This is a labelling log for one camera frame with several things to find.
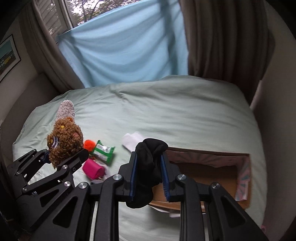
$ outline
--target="open box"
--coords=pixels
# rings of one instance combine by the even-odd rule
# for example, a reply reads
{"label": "open box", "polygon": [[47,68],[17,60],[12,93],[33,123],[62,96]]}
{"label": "open box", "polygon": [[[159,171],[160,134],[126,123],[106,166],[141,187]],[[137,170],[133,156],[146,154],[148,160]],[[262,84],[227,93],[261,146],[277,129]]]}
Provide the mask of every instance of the open box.
{"label": "open box", "polygon": [[[169,147],[166,154],[180,172],[196,182],[210,185],[220,183],[239,205],[246,209],[251,198],[251,162],[249,154],[190,150]],[[153,187],[149,204],[163,210],[180,210],[180,203],[166,201],[162,183]]]}

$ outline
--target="bed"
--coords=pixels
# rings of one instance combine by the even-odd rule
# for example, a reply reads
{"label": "bed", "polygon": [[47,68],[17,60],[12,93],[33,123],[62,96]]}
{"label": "bed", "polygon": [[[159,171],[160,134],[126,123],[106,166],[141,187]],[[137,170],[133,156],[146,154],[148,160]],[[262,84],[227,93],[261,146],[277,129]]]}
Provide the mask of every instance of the bed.
{"label": "bed", "polygon": [[[68,91],[37,107],[13,144],[14,160],[32,149],[45,149],[55,114],[63,100],[75,107],[75,121],[84,139],[116,146],[111,174],[129,161],[121,144],[126,133],[164,140],[169,146],[196,150],[249,153],[252,196],[246,212],[261,225],[266,206],[266,164],[260,132],[242,92],[233,84],[193,76],[168,76],[159,81],[110,84]],[[54,172],[45,164],[31,182]],[[80,168],[75,185],[90,180]],[[179,240],[179,219],[149,206],[133,210],[119,204],[123,241]]]}

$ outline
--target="black cloth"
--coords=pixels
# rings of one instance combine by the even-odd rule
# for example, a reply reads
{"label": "black cloth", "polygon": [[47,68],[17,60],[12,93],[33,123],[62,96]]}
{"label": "black cloth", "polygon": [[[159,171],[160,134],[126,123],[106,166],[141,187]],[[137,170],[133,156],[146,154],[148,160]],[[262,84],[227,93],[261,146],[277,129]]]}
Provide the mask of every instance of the black cloth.
{"label": "black cloth", "polygon": [[141,208],[153,199],[152,187],[162,182],[160,155],[168,145],[157,139],[147,138],[136,146],[137,180],[133,201],[127,202],[130,208]]}

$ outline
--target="plush toy's face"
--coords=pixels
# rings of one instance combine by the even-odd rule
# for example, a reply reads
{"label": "plush toy's face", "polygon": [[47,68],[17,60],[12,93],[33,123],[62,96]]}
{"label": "plush toy's face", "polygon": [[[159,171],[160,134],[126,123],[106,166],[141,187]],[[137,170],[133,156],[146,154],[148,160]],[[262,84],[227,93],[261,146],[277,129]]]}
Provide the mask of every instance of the plush toy's face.
{"label": "plush toy's face", "polygon": [[73,118],[56,120],[52,133],[47,136],[47,146],[54,168],[83,148],[83,134]]}

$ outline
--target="framed picture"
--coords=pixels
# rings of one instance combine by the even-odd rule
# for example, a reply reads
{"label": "framed picture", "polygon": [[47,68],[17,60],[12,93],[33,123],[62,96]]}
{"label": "framed picture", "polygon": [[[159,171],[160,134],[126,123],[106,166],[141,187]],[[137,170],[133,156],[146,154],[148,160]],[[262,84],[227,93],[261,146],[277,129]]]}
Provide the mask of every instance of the framed picture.
{"label": "framed picture", "polygon": [[0,44],[0,81],[20,62],[13,36],[10,35]]}

